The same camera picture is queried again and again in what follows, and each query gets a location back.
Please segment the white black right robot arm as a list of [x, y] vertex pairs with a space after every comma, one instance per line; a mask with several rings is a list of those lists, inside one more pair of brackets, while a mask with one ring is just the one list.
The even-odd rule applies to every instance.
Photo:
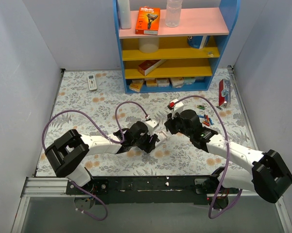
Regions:
[[216, 131], [202, 126], [194, 110], [169, 113], [164, 123], [171, 134], [181, 133], [189, 138], [192, 145], [205, 152], [221, 156], [240, 167], [242, 170], [224, 167], [213, 172], [204, 189], [221, 193], [227, 188], [243, 189], [256, 192], [270, 203], [276, 203], [292, 184], [292, 174], [282, 159], [274, 151], [262, 152], [227, 142]]

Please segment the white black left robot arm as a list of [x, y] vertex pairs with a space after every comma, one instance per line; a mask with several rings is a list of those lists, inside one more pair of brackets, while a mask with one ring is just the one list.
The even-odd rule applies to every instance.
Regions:
[[94, 187], [90, 173], [81, 165], [87, 155], [121, 154], [132, 147], [150, 153], [167, 139], [164, 131], [155, 133], [155, 120], [137, 121], [130, 128], [121, 129], [107, 137], [79, 134], [69, 130], [45, 150], [45, 155], [58, 178], [76, 183], [78, 190], [89, 194]]

